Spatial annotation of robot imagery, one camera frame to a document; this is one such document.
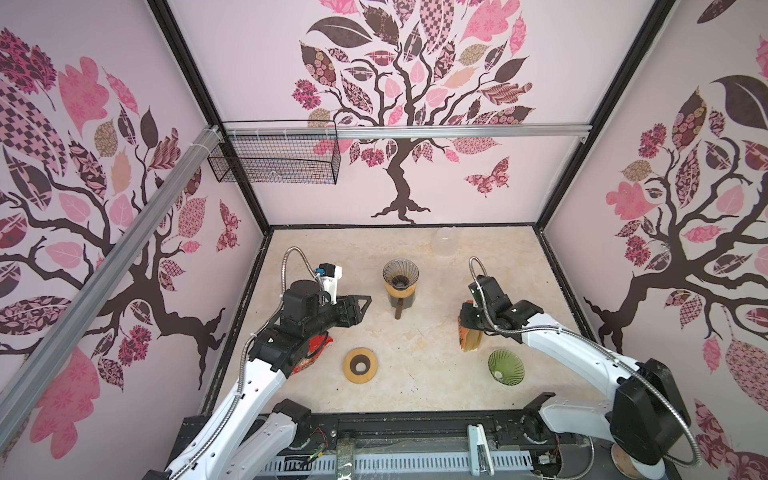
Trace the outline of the orange coffee filter pack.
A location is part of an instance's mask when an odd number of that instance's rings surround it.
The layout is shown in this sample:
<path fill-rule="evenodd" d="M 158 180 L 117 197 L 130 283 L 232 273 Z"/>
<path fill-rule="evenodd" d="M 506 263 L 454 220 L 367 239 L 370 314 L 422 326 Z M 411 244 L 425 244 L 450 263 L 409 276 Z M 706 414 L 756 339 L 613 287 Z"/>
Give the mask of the orange coffee filter pack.
<path fill-rule="evenodd" d="M 458 316 L 458 336 L 459 336 L 459 345 L 463 352 L 471 352 L 471 351 L 477 350 L 484 336 L 482 320 L 480 319 L 479 331 L 466 330 L 460 327 L 459 316 Z"/>

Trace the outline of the wooden ring dripper holder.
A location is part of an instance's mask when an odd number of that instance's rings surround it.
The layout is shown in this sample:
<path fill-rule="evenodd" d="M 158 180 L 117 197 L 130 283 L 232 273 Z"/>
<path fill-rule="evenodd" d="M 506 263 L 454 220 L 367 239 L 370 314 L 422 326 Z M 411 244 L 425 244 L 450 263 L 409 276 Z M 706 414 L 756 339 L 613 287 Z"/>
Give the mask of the wooden ring dripper holder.
<path fill-rule="evenodd" d="M 387 282 L 385 287 L 392 298 L 409 298 L 415 293 L 416 284 L 407 277 L 397 276 Z"/>

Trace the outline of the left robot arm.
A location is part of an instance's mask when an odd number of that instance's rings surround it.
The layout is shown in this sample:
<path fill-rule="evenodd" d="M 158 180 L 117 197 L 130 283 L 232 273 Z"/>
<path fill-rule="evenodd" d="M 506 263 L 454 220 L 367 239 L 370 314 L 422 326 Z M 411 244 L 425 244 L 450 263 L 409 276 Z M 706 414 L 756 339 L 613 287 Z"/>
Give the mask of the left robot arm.
<path fill-rule="evenodd" d="M 316 280 L 299 280 L 282 294 L 282 306 L 244 347 L 238 379 L 205 425 L 163 471 L 146 479 L 253 479 L 295 440 L 310 410 L 277 406 L 251 433 L 258 416 L 307 357 L 310 341 L 334 327 L 360 324 L 369 295 L 334 297 Z"/>

